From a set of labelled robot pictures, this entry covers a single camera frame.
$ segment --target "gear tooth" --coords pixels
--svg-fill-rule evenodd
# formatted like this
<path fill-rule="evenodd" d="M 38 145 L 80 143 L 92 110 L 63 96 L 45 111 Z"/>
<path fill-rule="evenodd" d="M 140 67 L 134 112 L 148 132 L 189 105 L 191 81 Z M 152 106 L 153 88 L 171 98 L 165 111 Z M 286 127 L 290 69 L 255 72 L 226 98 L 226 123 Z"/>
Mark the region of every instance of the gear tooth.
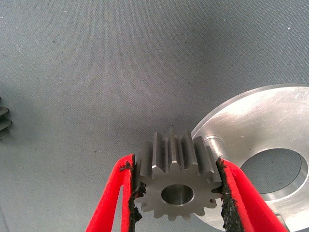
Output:
<path fill-rule="evenodd" d="M 214 199 L 222 198 L 222 194 L 221 194 L 221 193 L 213 193 L 213 194 L 212 194 L 212 197 L 213 197 Z"/>
<path fill-rule="evenodd" d="M 206 146 L 206 151 L 208 153 L 208 157 L 209 157 L 209 160 L 210 160 L 210 164 L 212 165 L 213 167 L 213 174 L 211 176 L 211 181 L 212 182 L 221 182 L 221 177 L 220 177 L 220 174 L 219 174 L 219 170 L 217 168 L 217 164 L 216 164 L 216 161 L 213 157 L 213 154 L 212 154 L 212 151 L 211 151 L 211 148 L 210 146 Z"/>
<path fill-rule="evenodd" d="M 3 107 L 3 106 L 0 107 L 0 116 L 6 114 L 7 112 L 9 112 L 8 108 Z"/>
<path fill-rule="evenodd" d="M 138 197 L 138 198 L 135 198 L 135 199 L 134 199 L 134 202 L 135 202 L 135 203 L 141 203 L 141 204 L 143 204 L 143 203 L 145 203 L 145 199 L 144 199 L 144 197 Z"/>
<path fill-rule="evenodd" d="M 194 149 L 197 155 L 198 170 L 200 174 L 205 175 L 209 179 L 214 173 L 215 165 L 212 153 L 209 153 L 209 151 L 205 149 L 204 141 L 201 136 L 195 138 L 193 142 Z"/>
<path fill-rule="evenodd" d="M 146 205 L 146 206 L 144 206 L 143 208 L 141 208 L 141 210 L 142 210 L 143 212 L 149 212 L 149 211 L 152 211 L 153 208 L 151 207 L 151 205 Z"/>
<path fill-rule="evenodd" d="M 183 151 L 181 143 L 174 133 L 174 130 L 169 131 L 169 158 L 171 165 L 178 164 L 181 171 L 184 171 Z"/>
<path fill-rule="evenodd" d="M 191 219 L 191 215 L 190 214 L 185 214 L 185 215 L 182 215 L 182 218 L 186 221 L 189 221 Z"/>
<path fill-rule="evenodd" d="M 168 172 L 171 161 L 171 159 L 169 158 L 169 139 L 163 140 L 163 151 L 164 151 L 163 153 L 164 153 L 165 172 Z"/>
<path fill-rule="evenodd" d="M 152 143 L 146 141 L 142 148 L 142 151 L 139 153 L 140 157 L 140 175 L 146 177 L 152 177 Z"/>
<path fill-rule="evenodd" d="M 204 216 L 205 210 L 204 210 L 204 208 L 200 208 L 200 209 L 196 210 L 194 213 L 198 216 Z"/>
<path fill-rule="evenodd" d="M 169 218 L 169 221 L 174 221 L 174 220 L 176 220 L 176 215 L 168 215 L 168 218 Z"/>
<path fill-rule="evenodd" d="M 197 165 L 197 157 L 195 155 L 192 137 L 188 130 L 184 133 L 181 139 L 181 144 L 185 169 L 188 169 L 192 164 Z"/>
<path fill-rule="evenodd" d="M 152 167 L 156 166 L 165 172 L 165 160 L 163 149 L 163 137 L 159 133 L 154 134 L 154 149 Z"/>
<path fill-rule="evenodd" d="M 8 135 L 10 131 L 8 129 L 0 130 L 0 139 L 2 139 L 4 136 Z"/>
<path fill-rule="evenodd" d="M 160 218 L 163 216 L 163 213 L 161 211 L 155 210 L 154 211 L 154 218 Z"/>
<path fill-rule="evenodd" d="M 169 163 L 178 161 L 177 140 L 173 129 L 169 130 Z"/>
<path fill-rule="evenodd" d="M 12 121 L 4 118 L 4 117 L 0 117 L 0 130 L 10 126 L 12 124 Z"/>

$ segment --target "steel gear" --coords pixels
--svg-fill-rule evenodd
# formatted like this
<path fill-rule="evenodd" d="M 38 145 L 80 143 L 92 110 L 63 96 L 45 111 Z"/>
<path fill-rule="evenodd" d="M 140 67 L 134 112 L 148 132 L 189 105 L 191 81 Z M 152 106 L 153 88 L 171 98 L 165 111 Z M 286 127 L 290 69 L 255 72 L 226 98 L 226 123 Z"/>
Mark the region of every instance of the steel gear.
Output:
<path fill-rule="evenodd" d="M 204 207 L 215 208 L 215 198 L 221 197 L 212 191 L 222 183 L 211 150 L 202 137 L 192 141 L 189 131 L 177 137 L 171 130 L 166 139 L 155 133 L 154 142 L 145 142 L 137 155 L 136 175 L 146 193 L 135 201 L 142 211 L 153 210 L 155 218 L 203 216 Z"/>
<path fill-rule="evenodd" d="M 7 127 L 12 124 L 12 121 L 4 117 L 4 115 L 8 112 L 8 108 L 0 106 L 0 139 L 10 133 Z"/>

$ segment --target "metal flange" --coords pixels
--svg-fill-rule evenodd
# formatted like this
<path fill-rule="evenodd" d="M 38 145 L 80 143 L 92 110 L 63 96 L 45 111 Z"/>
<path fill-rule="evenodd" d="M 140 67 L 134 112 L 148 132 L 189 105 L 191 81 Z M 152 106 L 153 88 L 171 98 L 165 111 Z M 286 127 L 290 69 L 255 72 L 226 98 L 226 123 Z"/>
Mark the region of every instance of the metal flange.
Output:
<path fill-rule="evenodd" d="M 261 194 L 290 231 L 309 227 L 309 86 L 282 84 L 257 88 L 221 104 L 194 128 L 216 157 L 241 167 L 255 154 L 290 149 L 301 156 L 298 176 L 286 187 Z M 205 223 L 222 228 L 221 207 L 205 208 Z"/>

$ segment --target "spur gear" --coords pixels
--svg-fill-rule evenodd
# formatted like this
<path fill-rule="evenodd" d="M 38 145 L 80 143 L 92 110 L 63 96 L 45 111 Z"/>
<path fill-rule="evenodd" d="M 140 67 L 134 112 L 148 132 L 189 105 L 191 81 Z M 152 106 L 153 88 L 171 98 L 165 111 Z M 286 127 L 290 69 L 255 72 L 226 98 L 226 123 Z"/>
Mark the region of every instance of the spur gear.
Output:
<path fill-rule="evenodd" d="M 0 139 L 10 133 L 7 127 L 12 124 L 12 121 L 4 117 L 4 115 L 8 112 L 8 108 L 0 106 Z"/>
<path fill-rule="evenodd" d="M 142 211 L 153 210 L 155 218 L 203 216 L 204 207 L 215 208 L 215 199 L 221 198 L 212 191 L 222 183 L 210 147 L 202 137 L 192 141 L 189 131 L 178 137 L 171 130 L 166 139 L 155 133 L 154 142 L 145 142 L 137 155 L 136 178 L 146 192 L 135 201 Z"/>

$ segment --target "metal gear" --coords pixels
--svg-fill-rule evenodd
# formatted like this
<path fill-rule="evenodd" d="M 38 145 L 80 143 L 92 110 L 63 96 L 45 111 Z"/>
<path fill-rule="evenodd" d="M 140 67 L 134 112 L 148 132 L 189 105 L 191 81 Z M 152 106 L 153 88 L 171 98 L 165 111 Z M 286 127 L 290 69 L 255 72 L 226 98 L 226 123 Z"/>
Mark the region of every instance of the metal gear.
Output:
<path fill-rule="evenodd" d="M 8 112 L 8 108 L 0 106 L 0 139 L 10 133 L 7 127 L 12 124 L 12 121 L 4 117 L 4 115 Z"/>
<path fill-rule="evenodd" d="M 136 175 L 146 193 L 135 201 L 142 211 L 153 210 L 155 218 L 203 216 L 204 207 L 215 208 L 221 197 L 212 191 L 222 183 L 210 147 L 202 137 L 192 141 L 189 131 L 177 137 L 171 130 L 166 139 L 155 133 L 154 142 L 145 142 L 137 155 Z"/>

